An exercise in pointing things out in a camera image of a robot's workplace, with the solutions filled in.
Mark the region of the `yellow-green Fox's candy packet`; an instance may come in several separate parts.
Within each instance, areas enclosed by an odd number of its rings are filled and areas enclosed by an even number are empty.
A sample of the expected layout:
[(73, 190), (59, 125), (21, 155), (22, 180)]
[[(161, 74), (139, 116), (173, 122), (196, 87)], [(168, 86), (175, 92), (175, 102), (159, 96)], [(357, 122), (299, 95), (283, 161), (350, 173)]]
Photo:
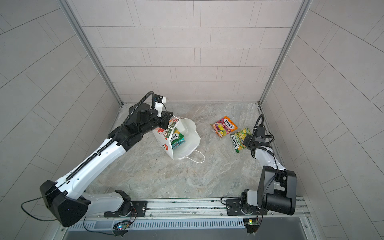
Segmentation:
[(247, 145), (244, 144), (245, 138), (247, 136), (251, 136), (251, 132), (249, 128), (245, 128), (241, 131), (231, 134), (231, 140), (236, 153), (239, 153), (241, 150), (247, 148)]

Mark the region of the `orange Fox's candy packet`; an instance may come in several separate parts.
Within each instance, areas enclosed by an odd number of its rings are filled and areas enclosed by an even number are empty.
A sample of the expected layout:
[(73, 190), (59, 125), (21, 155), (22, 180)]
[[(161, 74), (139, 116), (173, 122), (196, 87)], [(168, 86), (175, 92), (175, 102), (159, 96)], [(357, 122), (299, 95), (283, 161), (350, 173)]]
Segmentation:
[(227, 116), (212, 124), (216, 134), (222, 138), (238, 129), (234, 122)]

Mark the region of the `green Fox's candy packet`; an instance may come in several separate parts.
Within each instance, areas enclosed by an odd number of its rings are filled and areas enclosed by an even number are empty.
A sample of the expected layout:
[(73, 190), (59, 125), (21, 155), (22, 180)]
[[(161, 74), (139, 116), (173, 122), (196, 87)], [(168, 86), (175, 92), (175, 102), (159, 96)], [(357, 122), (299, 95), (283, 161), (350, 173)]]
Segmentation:
[(185, 142), (185, 136), (180, 132), (174, 132), (171, 137), (172, 148), (175, 149)]

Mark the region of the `white floral paper bag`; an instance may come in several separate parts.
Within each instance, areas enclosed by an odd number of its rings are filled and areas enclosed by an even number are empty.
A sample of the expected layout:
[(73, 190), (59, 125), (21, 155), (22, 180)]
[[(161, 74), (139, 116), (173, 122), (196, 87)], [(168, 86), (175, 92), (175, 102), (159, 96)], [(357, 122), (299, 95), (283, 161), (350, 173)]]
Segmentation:
[[(201, 138), (197, 133), (195, 122), (187, 118), (173, 116), (165, 129), (156, 128), (153, 131), (157, 142), (173, 160), (188, 159), (194, 163), (202, 164), (206, 157), (197, 150)], [(198, 162), (190, 157), (192, 153), (202, 156), (202, 161)]]

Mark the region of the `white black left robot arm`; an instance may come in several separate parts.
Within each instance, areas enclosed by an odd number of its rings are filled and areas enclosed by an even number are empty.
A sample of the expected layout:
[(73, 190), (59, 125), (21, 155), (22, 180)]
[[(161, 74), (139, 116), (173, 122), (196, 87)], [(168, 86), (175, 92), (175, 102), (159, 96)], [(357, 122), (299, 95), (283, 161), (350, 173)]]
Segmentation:
[(87, 197), (85, 189), (106, 167), (141, 141), (144, 134), (156, 128), (166, 130), (173, 115), (163, 112), (158, 117), (154, 110), (131, 112), (131, 119), (113, 130), (86, 160), (55, 182), (47, 180), (40, 186), (47, 209), (63, 227), (70, 227), (87, 215), (118, 211), (126, 194), (115, 191)]

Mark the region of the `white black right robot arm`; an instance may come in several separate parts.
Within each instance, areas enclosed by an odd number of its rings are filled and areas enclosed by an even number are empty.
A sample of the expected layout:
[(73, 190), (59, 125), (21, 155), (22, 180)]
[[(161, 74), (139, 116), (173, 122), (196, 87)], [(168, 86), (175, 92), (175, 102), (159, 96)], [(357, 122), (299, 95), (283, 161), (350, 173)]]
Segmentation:
[(271, 146), (261, 138), (247, 135), (244, 145), (251, 156), (263, 165), (258, 189), (244, 190), (240, 208), (245, 215), (262, 215), (273, 211), (292, 216), (296, 210), (297, 176), (276, 158)]

